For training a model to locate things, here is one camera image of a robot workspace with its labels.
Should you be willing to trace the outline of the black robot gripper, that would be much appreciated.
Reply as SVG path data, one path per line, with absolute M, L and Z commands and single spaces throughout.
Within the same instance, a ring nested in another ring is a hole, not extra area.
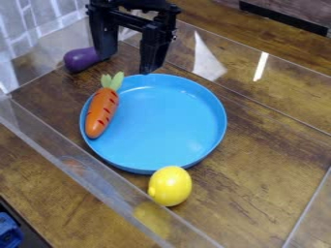
M 153 20 L 132 14 L 155 12 Z M 143 31 L 140 73 L 147 75 L 163 66 L 169 44 L 176 38 L 176 19 L 181 9 L 168 0 L 89 0 L 87 15 L 93 46 L 101 60 L 117 51 L 117 26 Z

